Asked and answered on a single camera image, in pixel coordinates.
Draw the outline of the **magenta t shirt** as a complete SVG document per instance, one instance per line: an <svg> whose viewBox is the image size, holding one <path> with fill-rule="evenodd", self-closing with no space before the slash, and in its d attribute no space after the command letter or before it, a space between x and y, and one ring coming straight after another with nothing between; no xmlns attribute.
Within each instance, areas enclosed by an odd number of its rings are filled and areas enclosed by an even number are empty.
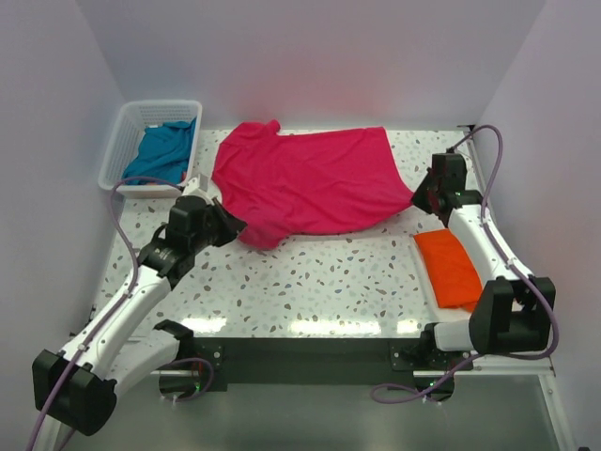
<svg viewBox="0 0 601 451"><path fill-rule="evenodd" d="M276 120L243 122L219 145L212 180L247 225L240 240L261 250L291 235L365 230L413 196L381 127L282 135Z"/></svg>

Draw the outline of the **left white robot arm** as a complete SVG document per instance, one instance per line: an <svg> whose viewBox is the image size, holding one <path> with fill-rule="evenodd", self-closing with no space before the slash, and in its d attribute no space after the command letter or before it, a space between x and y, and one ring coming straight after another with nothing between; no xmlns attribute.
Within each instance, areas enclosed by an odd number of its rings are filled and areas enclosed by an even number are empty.
<svg viewBox="0 0 601 451"><path fill-rule="evenodd" d="M126 379L109 376L123 345L193 268L205 248L234 241L246 223L217 199L182 195L168 221L132 261L124 285L60 351L43 350L32 364L34 399L41 417L91 436L112 415Z"/></svg>

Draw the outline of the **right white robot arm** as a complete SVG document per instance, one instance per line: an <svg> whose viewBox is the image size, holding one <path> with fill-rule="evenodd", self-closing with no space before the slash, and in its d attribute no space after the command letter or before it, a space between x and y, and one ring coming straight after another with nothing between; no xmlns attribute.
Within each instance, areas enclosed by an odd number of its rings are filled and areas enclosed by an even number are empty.
<svg viewBox="0 0 601 451"><path fill-rule="evenodd" d="M438 153L411 198L413 206L436 215L458 240L482 287L468 319L427 325L431 338L419 345L419 359L438 369L451 359L452 351L546 358L559 341L553 315L556 288L511 251L484 197L467 189L467 174L462 155Z"/></svg>

